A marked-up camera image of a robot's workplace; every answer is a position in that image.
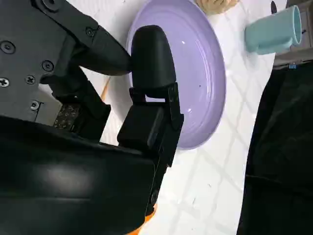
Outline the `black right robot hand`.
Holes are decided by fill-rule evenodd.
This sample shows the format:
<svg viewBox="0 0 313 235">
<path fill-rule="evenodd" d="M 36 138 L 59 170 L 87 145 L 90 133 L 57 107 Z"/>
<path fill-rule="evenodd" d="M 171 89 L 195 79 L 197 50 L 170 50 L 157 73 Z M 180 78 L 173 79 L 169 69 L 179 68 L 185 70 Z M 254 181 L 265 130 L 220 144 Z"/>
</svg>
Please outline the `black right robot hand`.
<svg viewBox="0 0 313 235">
<path fill-rule="evenodd" d="M 83 69 L 131 73 L 118 145 Z M 124 235 L 154 212 L 184 116 L 167 37 L 143 26 L 131 53 L 65 0 L 0 3 L 0 232 Z"/>
</svg>

